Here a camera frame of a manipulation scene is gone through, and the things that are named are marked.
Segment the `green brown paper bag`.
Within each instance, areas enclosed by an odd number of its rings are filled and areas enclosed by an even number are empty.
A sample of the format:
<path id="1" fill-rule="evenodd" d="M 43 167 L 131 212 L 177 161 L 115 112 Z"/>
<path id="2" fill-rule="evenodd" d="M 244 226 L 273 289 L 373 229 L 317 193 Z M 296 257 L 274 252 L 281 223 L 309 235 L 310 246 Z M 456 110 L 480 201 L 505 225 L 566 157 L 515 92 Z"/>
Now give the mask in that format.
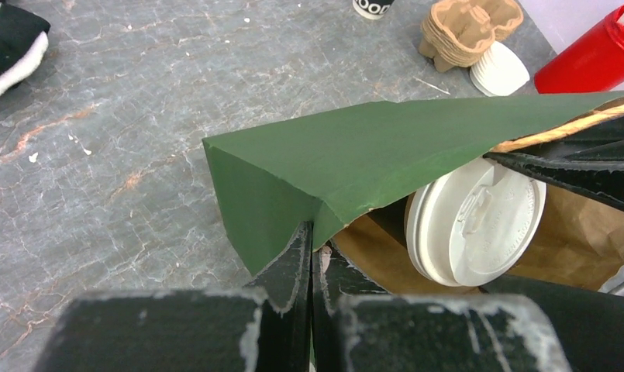
<path id="1" fill-rule="evenodd" d="M 390 292 L 473 294 L 481 286 L 443 286 L 413 267 L 408 196 L 486 153 L 622 116 L 624 92 L 370 102 L 208 137 L 203 146 L 226 235 L 251 274 L 310 222 L 312 251 L 334 246 Z M 539 227 L 506 273 L 597 291 L 624 266 L 624 212 L 544 183 Z"/>

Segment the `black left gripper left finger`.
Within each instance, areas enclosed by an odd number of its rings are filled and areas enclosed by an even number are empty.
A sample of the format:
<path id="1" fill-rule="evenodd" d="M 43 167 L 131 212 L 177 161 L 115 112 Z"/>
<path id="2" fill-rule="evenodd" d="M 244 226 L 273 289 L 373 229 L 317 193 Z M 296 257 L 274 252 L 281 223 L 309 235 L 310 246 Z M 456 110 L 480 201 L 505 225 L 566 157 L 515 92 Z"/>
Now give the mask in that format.
<path id="1" fill-rule="evenodd" d="M 37 371 L 307 371 L 312 224 L 241 288 L 94 291 L 57 321 Z"/>

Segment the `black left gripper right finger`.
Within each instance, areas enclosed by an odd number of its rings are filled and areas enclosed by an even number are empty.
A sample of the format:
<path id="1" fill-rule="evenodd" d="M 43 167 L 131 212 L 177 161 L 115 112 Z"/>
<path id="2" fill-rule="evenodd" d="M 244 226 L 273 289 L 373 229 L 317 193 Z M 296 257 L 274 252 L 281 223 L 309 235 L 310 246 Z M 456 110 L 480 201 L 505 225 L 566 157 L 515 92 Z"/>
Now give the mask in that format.
<path id="1" fill-rule="evenodd" d="M 320 371 L 624 371 L 624 297 L 510 275 L 396 295 L 330 248 L 312 280 Z"/>

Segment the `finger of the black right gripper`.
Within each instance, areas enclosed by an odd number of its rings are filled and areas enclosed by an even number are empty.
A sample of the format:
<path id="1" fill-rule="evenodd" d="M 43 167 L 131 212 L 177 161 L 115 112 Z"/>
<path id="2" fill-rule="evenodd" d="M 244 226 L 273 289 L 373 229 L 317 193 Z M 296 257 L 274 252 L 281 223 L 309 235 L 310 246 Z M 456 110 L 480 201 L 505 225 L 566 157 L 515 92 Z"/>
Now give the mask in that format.
<path id="1" fill-rule="evenodd" d="M 484 157 L 624 212 L 624 116 L 563 139 Z"/>

